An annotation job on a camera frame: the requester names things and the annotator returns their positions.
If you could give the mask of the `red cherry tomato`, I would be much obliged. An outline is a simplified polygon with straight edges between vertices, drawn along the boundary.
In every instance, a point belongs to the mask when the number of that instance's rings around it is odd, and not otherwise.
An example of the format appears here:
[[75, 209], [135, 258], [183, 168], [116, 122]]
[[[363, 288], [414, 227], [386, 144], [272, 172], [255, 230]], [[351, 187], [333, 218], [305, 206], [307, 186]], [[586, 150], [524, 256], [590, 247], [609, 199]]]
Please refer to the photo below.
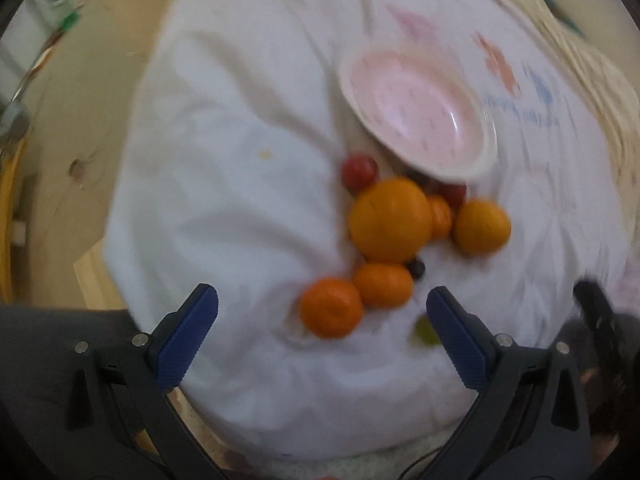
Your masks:
[[442, 184], [438, 194], [446, 200], [452, 210], [458, 210], [466, 201], [468, 188], [463, 184]]
[[341, 181], [352, 193], [359, 193], [378, 180], [378, 164], [373, 157], [353, 154], [341, 166]]

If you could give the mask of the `large orange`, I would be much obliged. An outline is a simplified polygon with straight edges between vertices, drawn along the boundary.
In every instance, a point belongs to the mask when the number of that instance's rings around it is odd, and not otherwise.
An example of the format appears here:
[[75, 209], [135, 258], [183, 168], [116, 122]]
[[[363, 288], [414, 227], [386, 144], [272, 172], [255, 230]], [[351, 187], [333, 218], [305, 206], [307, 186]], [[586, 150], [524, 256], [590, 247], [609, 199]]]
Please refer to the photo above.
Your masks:
[[404, 263], [432, 240], [432, 207], [413, 181], [382, 180], [357, 196], [349, 209], [347, 229], [364, 258]]

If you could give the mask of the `round yellow-orange citrus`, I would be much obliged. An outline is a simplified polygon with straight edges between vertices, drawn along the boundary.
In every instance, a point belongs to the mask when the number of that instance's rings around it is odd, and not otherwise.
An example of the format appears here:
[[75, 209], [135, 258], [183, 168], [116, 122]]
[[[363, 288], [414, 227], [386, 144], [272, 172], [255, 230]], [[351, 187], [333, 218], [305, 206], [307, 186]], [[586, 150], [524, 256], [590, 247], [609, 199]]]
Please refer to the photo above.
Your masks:
[[459, 209], [451, 235], [463, 255], [475, 257], [498, 252], [511, 233], [511, 220], [498, 204], [474, 198]]

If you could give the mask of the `cream patterned quilt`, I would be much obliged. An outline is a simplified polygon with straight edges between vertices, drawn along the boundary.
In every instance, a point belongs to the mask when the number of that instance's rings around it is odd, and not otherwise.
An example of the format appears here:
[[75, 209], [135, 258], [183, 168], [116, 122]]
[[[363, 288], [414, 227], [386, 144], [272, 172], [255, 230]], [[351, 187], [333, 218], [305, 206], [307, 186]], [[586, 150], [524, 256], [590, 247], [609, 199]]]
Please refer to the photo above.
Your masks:
[[544, 0], [509, 0], [532, 22], [564, 66], [603, 129], [614, 181], [626, 200], [639, 197], [639, 98], [623, 73], [596, 47], [571, 32]]

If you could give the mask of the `pink dotted ceramic plate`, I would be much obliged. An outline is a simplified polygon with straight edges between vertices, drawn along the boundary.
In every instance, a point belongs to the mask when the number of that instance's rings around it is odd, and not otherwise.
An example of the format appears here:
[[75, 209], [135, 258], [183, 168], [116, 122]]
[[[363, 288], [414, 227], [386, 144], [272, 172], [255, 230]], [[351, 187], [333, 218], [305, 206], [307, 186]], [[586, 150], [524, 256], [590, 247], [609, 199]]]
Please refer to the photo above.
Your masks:
[[446, 183], [470, 183], [495, 166], [495, 123], [438, 52], [360, 44], [343, 55], [337, 78], [363, 127], [409, 168]]

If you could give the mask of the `small orange kumquat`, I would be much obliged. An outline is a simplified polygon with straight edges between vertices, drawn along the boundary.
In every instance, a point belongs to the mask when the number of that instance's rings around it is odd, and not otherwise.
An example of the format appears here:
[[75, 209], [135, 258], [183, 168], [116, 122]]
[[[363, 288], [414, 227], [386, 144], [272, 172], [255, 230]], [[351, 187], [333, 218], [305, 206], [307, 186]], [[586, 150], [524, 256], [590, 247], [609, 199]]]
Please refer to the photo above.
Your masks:
[[427, 199], [432, 208], [432, 241], [444, 240], [450, 235], [454, 215], [442, 196], [432, 194]]

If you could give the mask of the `glossy mandarin orange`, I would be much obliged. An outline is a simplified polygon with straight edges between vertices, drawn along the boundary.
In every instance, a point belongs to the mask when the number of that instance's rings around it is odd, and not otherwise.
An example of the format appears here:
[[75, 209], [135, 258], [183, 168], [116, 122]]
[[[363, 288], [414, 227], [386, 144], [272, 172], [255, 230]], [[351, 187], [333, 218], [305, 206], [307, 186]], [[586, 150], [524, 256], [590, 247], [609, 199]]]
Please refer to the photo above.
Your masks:
[[342, 278], [322, 278], [300, 296], [300, 322], [314, 336], [342, 339], [360, 324], [364, 307], [360, 292], [352, 282]]

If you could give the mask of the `green grape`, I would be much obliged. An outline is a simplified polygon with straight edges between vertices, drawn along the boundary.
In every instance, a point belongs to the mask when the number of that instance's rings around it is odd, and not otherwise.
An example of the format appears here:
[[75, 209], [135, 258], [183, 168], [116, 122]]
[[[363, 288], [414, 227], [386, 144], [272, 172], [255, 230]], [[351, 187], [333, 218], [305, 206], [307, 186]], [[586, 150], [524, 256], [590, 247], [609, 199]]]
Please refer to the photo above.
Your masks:
[[414, 336], [418, 338], [418, 341], [420, 341], [421, 344], [424, 344], [424, 346], [440, 346], [439, 336], [426, 314], [421, 315], [420, 318], [416, 320], [413, 333]]

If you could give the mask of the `dark blueberry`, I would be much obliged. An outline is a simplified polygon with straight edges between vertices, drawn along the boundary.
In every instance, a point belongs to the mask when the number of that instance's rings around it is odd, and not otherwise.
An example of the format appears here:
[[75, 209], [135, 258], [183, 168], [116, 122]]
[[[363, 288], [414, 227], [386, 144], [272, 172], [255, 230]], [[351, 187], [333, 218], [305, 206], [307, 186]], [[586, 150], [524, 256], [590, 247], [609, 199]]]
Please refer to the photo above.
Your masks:
[[406, 262], [405, 268], [415, 282], [422, 280], [425, 275], [425, 264], [419, 258], [414, 258], [411, 261]]

